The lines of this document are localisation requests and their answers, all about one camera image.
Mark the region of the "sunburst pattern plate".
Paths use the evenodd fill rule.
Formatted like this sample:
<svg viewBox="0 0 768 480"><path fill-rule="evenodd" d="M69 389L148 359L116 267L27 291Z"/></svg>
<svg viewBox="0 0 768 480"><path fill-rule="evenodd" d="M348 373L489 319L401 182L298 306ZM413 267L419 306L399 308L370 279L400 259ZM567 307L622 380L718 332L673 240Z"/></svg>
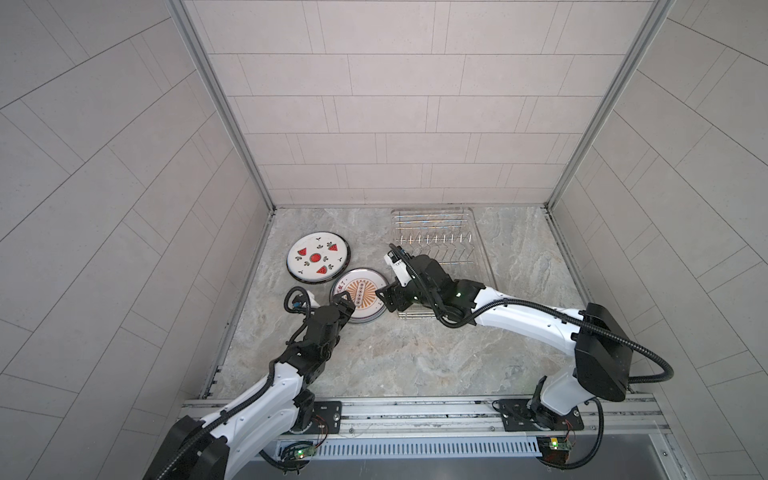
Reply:
<svg viewBox="0 0 768 480"><path fill-rule="evenodd" d="M387 309L376 295L376 291L388 285L387 279L378 271L370 268L357 268L341 275L329 293L329 299L346 291L355 304L355 311L349 322L365 324L376 320Z"/></svg>

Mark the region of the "white plate fruit pattern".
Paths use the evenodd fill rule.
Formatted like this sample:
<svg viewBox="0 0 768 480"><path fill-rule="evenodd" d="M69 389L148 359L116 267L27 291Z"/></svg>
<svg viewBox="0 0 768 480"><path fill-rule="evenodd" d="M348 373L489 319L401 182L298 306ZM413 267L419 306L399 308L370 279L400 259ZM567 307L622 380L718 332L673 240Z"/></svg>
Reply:
<svg viewBox="0 0 768 480"><path fill-rule="evenodd" d="M343 237L318 231L301 237L289 248L286 267L302 283L321 284L343 274L350 260L351 248Z"/></svg>

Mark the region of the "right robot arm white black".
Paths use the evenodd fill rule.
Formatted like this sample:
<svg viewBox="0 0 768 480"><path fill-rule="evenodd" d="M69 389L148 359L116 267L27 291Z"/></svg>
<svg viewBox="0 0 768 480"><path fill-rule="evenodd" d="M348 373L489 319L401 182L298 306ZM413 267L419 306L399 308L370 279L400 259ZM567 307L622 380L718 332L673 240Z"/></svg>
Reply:
<svg viewBox="0 0 768 480"><path fill-rule="evenodd" d="M436 260L412 256L396 245L385 262L396 279L376 295L388 311L421 305L447 328L499 328L570 356L556 375L539 380L521 415L542 429L555 429L582 403L622 402L630 385L662 383L674 376L668 361L629 339L599 304L561 309L515 298L477 281L454 280Z"/></svg>

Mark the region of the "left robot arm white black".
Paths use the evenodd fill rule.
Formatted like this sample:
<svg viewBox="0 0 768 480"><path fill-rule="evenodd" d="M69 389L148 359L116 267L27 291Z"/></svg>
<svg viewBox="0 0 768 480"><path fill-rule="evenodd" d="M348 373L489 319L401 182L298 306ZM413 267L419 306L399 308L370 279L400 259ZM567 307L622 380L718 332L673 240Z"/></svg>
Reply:
<svg viewBox="0 0 768 480"><path fill-rule="evenodd" d="M199 420L179 419L168 431L149 465L146 479L231 479L264 447L290 430L303 431L311 422L314 394L308 389L323 372L355 311L344 291L328 305L314 307L312 296L292 288L285 302L304 297L302 326L283 353L272 360L268 374L220 410Z"/></svg>

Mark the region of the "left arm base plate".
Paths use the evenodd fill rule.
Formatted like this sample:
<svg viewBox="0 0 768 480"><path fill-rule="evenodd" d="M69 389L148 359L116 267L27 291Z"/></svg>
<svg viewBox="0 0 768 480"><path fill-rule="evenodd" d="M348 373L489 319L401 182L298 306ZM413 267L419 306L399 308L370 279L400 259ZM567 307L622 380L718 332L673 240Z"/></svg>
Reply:
<svg viewBox="0 0 768 480"><path fill-rule="evenodd" d="M300 406L292 435L338 434L343 403L341 401L315 401L311 406Z"/></svg>

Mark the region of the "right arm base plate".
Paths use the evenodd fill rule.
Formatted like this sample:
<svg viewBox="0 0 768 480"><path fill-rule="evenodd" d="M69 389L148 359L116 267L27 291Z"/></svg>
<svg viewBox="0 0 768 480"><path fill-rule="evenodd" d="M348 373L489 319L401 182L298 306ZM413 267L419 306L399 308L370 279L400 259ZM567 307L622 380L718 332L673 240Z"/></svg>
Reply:
<svg viewBox="0 0 768 480"><path fill-rule="evenodd" d="M532 410L528 398L494 400L492 408L501 416L505 432L581 431L584 423L577 407L561 416L544 407Z"/></svg>

